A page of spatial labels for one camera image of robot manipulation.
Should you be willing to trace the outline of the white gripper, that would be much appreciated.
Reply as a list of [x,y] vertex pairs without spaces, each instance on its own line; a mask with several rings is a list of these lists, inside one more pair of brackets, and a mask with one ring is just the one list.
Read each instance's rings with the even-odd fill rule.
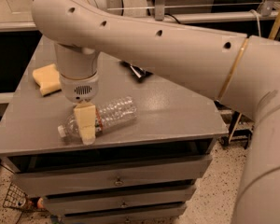
[[[99,90],[98,81],[98,73],[79,80],[60,76],[63,94],[72,103],[90,101]],[[91,145],[95,141],[95,114],[95,105],[92,103],[81,103],[74,108],[79,135],[84,145]]]

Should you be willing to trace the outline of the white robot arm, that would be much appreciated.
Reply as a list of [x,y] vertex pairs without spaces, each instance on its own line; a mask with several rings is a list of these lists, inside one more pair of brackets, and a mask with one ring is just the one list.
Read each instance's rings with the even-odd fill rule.
[[102,0],[34,0],[47,38],[94,49],[238,111],[254,122],[231,224],[280,224],[280,42],[105,12]]

